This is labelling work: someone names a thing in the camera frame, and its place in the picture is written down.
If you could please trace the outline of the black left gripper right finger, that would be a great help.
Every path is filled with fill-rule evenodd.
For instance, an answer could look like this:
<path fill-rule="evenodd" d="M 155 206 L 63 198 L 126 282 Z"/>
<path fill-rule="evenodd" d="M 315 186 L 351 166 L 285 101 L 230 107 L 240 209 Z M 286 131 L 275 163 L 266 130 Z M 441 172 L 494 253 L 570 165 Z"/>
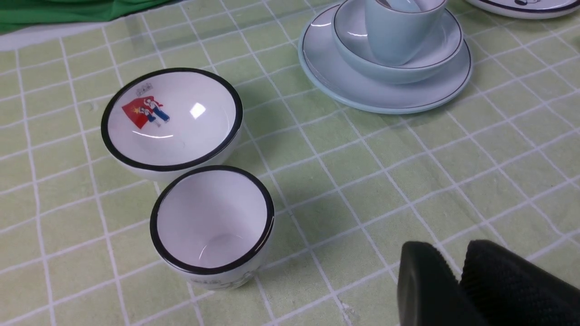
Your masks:
<path fill-rule="evenodd" d="M 467 247 L 460 286 L 491 326 L 577 326 L 579 289 L 491 240 Z"/>

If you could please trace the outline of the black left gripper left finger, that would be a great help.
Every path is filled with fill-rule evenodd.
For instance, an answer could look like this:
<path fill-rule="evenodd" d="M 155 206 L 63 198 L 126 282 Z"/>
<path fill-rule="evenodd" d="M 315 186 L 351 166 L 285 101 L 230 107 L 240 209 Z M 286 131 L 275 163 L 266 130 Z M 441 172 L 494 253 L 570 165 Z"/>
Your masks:
<path fill-rule="evenodd" d="M 401 249 L 397 306 L 402 326 L 486 326 L 441 252 L 407 241 Z"/>

